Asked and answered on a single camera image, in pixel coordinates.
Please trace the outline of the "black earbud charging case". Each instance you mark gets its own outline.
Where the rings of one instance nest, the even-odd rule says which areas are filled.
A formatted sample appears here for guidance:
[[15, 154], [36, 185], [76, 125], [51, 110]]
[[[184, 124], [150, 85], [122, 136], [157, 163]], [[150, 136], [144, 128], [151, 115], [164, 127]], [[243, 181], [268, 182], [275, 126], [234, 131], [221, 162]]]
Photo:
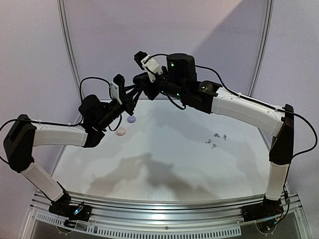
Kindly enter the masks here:
[[148, 74], [146, 72], [138, 74], [133, 77], [133, 84], [138, 87], [143, 87], [149, 81]]

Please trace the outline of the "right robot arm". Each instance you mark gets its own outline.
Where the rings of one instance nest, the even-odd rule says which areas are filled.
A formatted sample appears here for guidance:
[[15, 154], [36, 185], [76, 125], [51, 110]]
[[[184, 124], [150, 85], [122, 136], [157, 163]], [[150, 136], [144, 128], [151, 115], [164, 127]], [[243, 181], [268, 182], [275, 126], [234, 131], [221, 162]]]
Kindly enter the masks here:
[[158, 94], [167, 96], [170, 102], [180, 100], [180, 110], [191, 107], [207, 114], [217, 114], [245, 122], [268, 132], [273, 141], [269, 152], [270, 169], [263, 201], [241, 208], [244, 221], [281, 216], [283, 206], [280, 197], [287, 195], [285, 182], [294, 150], [294, 109], [290, 105], [276, 107], [234, 92], [223, 82], [198, 81], [195, 59], [184, 53], [166, 56], [167, 67], [161, 66], [154, 55], [145, 52], [135, 55], [139, 67], [146, 71], [149, 83], [144, 90], [150, 100]]

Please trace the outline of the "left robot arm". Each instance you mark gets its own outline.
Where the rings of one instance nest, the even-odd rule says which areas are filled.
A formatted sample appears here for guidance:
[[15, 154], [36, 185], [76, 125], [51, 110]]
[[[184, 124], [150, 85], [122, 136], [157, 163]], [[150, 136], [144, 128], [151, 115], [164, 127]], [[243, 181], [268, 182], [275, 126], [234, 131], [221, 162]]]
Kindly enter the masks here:
[[141, 93], [141, 86], [120, 87], [112, 83], [113, 99], [109, 103], [101, 102], [96, 95], [83, 99], [79, 107], [83, 121], [79, 124], [39, 122], [31, 120], [28, 115], [20, 115], [13, 120], [3, 141], [9, 167], [43, 193], [50, 201], [50, 213], [70, 221], [89, 221], [92, 207], [85, 202], [73, 203], [63, 186], [34, 160], [33, 148], [42, 145], [96, 147], [109, 125], [123, 112], [133, 115]]

